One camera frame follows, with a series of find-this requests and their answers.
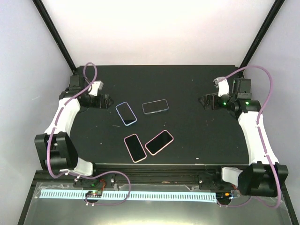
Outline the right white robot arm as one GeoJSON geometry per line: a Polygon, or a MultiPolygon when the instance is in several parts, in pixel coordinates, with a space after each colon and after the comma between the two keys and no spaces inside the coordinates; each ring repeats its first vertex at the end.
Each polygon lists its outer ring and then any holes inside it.
{"type": "Polygon", "coordinates": [[[261,114],[261,104],[252,99],[251,80],[235,78],[229,89],[225,77],[214,79],[216,93],[199,98],[204,109],[226,109],[242,129],[248,150],[249,165],[241,170],[223,167],[214,175],[214,186],[223,189],[230,183],[242,195],[278,197],[285,182],[288,169],[281,165],[270,146],[261,114]]]}

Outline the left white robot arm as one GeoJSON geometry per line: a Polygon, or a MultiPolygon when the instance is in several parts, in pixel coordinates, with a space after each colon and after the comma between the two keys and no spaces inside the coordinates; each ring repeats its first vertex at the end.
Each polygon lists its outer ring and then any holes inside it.
{"type": "Polygon", "coordinates": [[[100,94],[102,81],[93,81],[87,87],[83,85],[82,77],[71,77],[69,87],[59,95],[59,106],[51,124],[43,134],[36,135],[34,144],[44,170],[50,174],[57,170],[65,175],[84,176],[86,184],[96,187],[101,176],[93,171],[92,162],[78,156],[70,132],[81,108],[107,109],[113,100],[108,94],[100,94]]]}

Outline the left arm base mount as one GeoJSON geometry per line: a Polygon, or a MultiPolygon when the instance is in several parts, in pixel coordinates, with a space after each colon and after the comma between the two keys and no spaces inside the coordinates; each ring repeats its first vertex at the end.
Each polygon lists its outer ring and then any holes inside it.
{"type": "Polygon", "coordinates": [[[92,188],[92,189],[102,189],[102,188],[110,188],[114,185],[114,179],[104,179],[97,178],[94,180],[79,178],[77,181],[74,181],[73,187],[75,188],[92,188]]]}

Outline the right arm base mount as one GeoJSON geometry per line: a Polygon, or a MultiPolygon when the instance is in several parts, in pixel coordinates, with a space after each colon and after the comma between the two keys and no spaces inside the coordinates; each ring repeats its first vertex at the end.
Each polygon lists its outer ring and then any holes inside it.
{"type": "Polygon", "coordinates": [[[221,177],[221,173],[210,173],[204,172],[198,174],[198,183],[201,187],[207,187],[213,190],[221,190],[221,191],[231,191],[238,190],[238,187],[229,182],[223,181],[221,177]]]}

